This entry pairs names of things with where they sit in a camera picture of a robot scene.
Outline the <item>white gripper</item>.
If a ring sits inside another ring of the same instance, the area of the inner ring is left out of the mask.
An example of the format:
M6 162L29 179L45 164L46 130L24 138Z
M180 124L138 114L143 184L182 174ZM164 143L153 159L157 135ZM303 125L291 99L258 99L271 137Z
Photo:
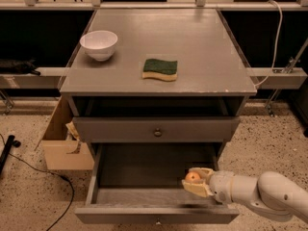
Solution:
M232 182L235 174L231 171L214 171L207 167L192 167L189 172L197 172L201 183L183 180L184 189L201 197L213 196L217 202L230 204L232 202Z

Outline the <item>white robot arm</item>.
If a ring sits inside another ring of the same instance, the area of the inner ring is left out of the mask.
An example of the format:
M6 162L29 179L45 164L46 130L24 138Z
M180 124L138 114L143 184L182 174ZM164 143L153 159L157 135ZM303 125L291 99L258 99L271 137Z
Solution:
M211 196L219 203L244 205L264 218L284 222L296 216L308 222L308 192L277 172L266 171L259 177L250 177L193 167L182 185L187 192Z

